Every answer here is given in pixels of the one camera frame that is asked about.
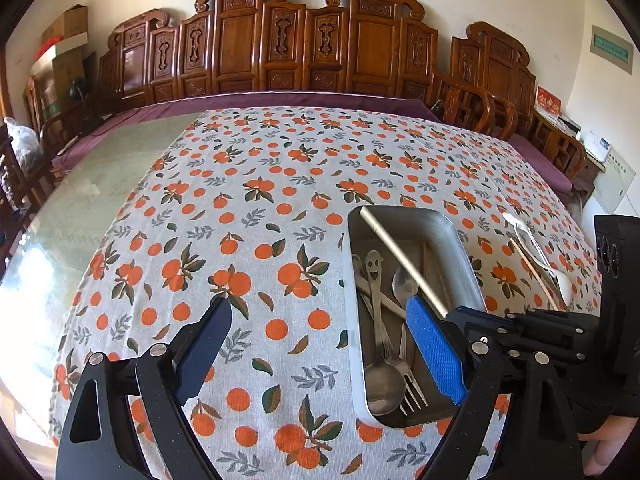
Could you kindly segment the person's right hand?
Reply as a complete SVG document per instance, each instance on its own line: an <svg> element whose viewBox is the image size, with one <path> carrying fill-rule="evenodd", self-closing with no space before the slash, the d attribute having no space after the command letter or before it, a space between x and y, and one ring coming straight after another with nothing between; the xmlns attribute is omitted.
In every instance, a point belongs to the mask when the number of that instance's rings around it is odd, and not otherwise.
<svg viewBox="0 0 640 480"><path fill-rule="evenodd" d="M582 442L593 442L592 455L586 460L584 474L600 476L623 448L627 439L637 425L638 417L611 415L596 431L578 434Z"/></svg>

